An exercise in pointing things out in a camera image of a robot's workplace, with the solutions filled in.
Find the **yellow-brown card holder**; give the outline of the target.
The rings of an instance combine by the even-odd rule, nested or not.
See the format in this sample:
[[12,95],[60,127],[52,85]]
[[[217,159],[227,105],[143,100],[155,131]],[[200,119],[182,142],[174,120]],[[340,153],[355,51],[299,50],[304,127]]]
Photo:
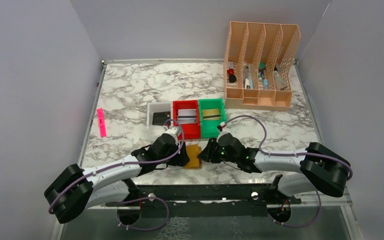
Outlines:
[[202,152],[202,148],[198,144],[187,145],[186,154],[189,157],[189,162],[183,167],[184,169],[201,169],[202,161],[198,158],[198,155]]

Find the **white plastic bin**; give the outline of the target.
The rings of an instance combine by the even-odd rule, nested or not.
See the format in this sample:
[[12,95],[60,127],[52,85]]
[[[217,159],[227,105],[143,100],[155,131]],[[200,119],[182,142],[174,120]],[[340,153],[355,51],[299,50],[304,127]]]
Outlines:
[[172,102],[150,102],[147,104],[146,129],[149,136],[161,133],[163,124],[172,117]]

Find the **green plastic bin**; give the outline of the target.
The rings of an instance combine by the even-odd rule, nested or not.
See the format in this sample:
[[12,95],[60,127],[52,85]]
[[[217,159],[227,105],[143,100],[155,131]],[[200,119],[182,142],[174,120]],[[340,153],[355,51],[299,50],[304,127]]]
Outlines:
[[227,120],[224,100],[222,98],[199,99],[198,107],[201,138],[216,138],[219,135],[218,126]]

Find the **red plastic bin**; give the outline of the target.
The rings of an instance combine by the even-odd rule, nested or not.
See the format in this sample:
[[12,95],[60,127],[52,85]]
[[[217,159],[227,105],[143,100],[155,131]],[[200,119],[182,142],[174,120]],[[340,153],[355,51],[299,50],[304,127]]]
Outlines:
[[201,138],[201,121],[197,100],[173,101],[172,118],[182,127],[185,140]]

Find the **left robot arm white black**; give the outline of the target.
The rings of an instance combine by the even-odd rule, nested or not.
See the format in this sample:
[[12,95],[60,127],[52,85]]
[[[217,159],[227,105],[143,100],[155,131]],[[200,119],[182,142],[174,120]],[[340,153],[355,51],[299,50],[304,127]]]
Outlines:
[[128,194],[127,189],[117,189],[113,184],[136,178],[156,170],[177,157],[185,148],[185,142],[164,133],[153,144],[134,150],[113,163],[81,169],[78,164],[67,166],[44,191],[49,203],[48,213],[55,215],[61,224],[77,218],[86,208],[98,205],[104,197],[99,191],[110,187],[117,193]]

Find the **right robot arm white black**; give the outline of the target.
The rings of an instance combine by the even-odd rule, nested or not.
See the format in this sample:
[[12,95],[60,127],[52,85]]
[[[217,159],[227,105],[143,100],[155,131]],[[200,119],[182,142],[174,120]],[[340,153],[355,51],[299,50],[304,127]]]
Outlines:
[[246,173],[289,172],[273,182],[275,192],[284,197],[319,191],[339,198],[352,177],[351,164],[318,142],[292,152],[262,153],[258,148],[245,147],[228,133],[210,138],[198,158],[212,164],[231,162]]

